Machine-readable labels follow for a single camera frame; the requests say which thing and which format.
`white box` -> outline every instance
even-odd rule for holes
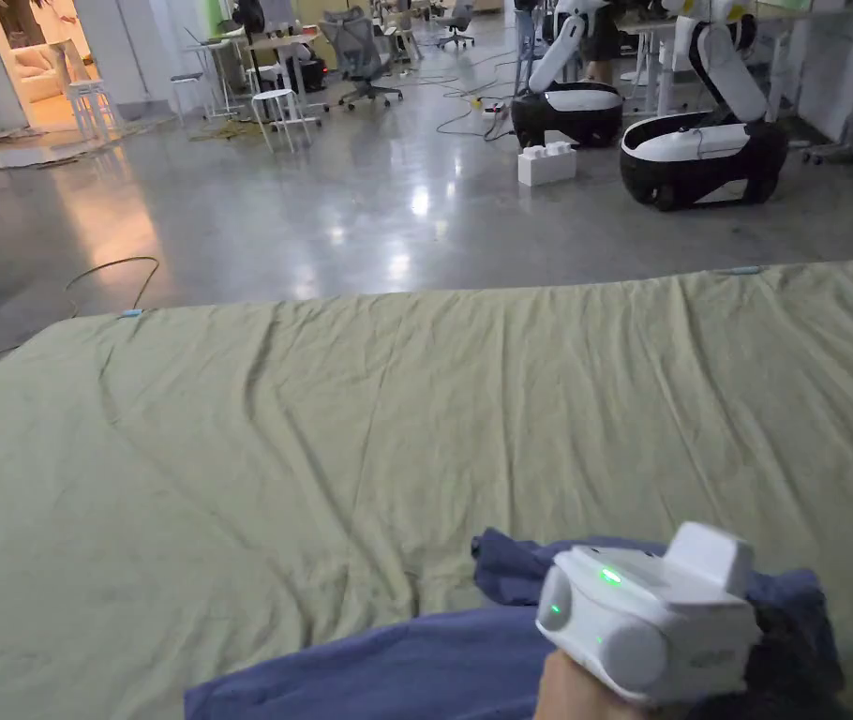
[[[568,142],[526,148],[516,158],[516,179],[524,186],[542,186],[576,176],[576,152]]]

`white controller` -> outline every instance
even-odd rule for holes
[[[546,575],[537,627],[627,701],[660,706],[746,689],[760,638],[745,600],[753,551],[683,523],[662,558],[578,546]]]

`black bag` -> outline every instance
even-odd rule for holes
[[[242,25],[251,35],[266,30],[266,17],[260,0],[236,0],[236,9],[232,14],[233,22]]]

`wrinkled fabric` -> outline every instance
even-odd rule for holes
[[[684,520],[815,569],[853,688],[853,263],[60,322],[0,361],[0,718],[175,720],[479,607],[485,527]]]
[[[585,543],[664,551],[657,544],[615,537]],[[488,529],[471,545],[476,582],[491,600],[520,607],[430,615],[279,657],[189,690],[185,718],[528,719],[544,657],[553,649],[536,628],[532,606],[552,555],[571,545],[518,543]],[[709,699],[695,708],[696,716],[786,720],[835,711],[832,690],[842,676],[816,575],[799,570],[756,576],[750,592],[769,636],[754,650],[759,659],[747,675],[754,677],[753,687],[726,704],[723,698]],[[818,604],[812,604],[813,597]],[[829,647],[808,646],[801,624],[825,636]]]

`mesh office chair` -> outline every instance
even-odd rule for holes
[[[390,69],[390,55],[377,49],[373,21],[363,15],[362,9],[354,6],[344,12],[324,12],[320,30],[337,52],[337,69],[353,83],[353,90],[340,98],[340,105],[353,110],[355,99],[374,99],[390,93],[403,99],[403,93],[395,87],[373,84]],[[383,105],[390,107],[388,98]]]
[[[440,27],[450,28],[454,31],[454,34],[448,37],[441,37],[436,41],[437,47],[443,47],[448,42],[453,42],[455,45],[459,47],[460,43],[463,43],[463,46],[467,46],[467,40],[470,41],[471,45],[476,44],[476,40],[468,35],[461,35],[464,30],[467,29],[467,26],[470,25],[470,20],[473,16],[473,0],[456,0],[456,5],[454,5],[454,11],[451,13],[450,17],[438,17],[436,18],[436,23]]]

